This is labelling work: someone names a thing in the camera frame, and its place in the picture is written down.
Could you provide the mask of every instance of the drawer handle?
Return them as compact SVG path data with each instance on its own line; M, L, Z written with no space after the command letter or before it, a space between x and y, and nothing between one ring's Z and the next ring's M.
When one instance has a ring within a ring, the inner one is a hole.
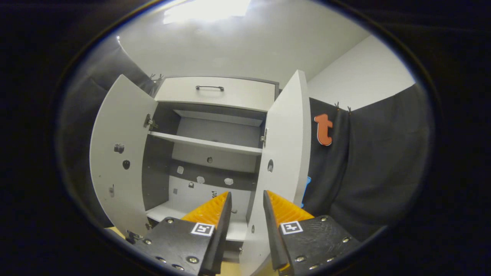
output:
M225 90L225 88L223 88L223 86L208 86L208 85L196 85L196 90L199 90L201 87L218 88L218 89L220 89L220 91Z

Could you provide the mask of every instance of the ceiling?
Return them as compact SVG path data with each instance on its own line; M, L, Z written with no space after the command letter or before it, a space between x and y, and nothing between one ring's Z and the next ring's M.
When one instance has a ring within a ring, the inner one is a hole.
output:
M244 17L163 24L149 12L116 32L148 75L229 75L280 83L303 70L310 80L369 36L342 15L310 1L252 0Z

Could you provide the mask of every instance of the ceiling light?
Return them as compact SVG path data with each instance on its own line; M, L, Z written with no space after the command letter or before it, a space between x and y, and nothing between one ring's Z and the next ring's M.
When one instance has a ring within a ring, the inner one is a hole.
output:
M164 24L198 19L215 21L246 15L250 0L194 0L164 12Z

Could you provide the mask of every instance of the door hinge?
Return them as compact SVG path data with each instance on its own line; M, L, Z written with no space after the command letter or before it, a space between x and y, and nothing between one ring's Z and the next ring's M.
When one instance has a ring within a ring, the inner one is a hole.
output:
M146 128L148 125L150 125L149 130L152 128L159 128L159 125L150 118L150 114L147 114L147 117L145 118L145 122L143 123L143 127Z
M263 147L266 146L266 136L268 135L268 129L264 129L264 136L261 136L259 140L263 142Z

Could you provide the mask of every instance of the blue object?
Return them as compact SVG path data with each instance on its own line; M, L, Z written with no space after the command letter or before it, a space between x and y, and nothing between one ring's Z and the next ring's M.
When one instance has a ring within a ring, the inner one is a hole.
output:
M310 181L312 181L312 178L310 178L309 176L307 176L307 185L305 185L305 190L307 190L307 186L310 183Z

